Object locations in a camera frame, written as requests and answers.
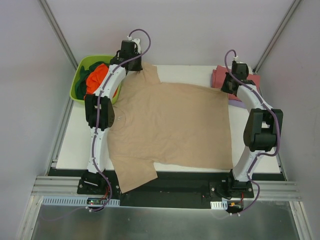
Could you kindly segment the beige t shirt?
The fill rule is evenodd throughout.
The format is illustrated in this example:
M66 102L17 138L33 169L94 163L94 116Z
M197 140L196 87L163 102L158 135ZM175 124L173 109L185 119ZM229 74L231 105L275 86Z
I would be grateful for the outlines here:
M120 190L156 179L155 163L230 170L228 96L210 87L161 82L156 66L142 67L124 79L107 136Z

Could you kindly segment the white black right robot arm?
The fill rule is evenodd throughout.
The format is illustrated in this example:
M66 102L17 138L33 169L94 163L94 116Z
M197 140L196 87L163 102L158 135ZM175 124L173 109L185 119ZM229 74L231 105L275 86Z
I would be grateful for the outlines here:
M255 83L247 79L248 76L247 64L233 60L221 87L222 92L238 97L249 113L243 132L243 153L226 179L217 184L215 189L215 194L225 199L249 192L255 165L263 156L275 156L277 152L270 151L280 146L283 112L272 108L263 99Z

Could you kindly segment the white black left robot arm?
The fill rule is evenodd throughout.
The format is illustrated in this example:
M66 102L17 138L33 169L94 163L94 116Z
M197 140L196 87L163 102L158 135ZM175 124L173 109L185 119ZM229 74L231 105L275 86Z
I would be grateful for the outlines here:
M128 72L142 68L142 52L139 38L122 41L120 50L110 60L108 72L98 88L84 100L85 118L90 127L90 154L86 171L79 181L78 193L92 192L103 195L111 187L104 176L105 160L109 156L106 140L115 121L112 99Z

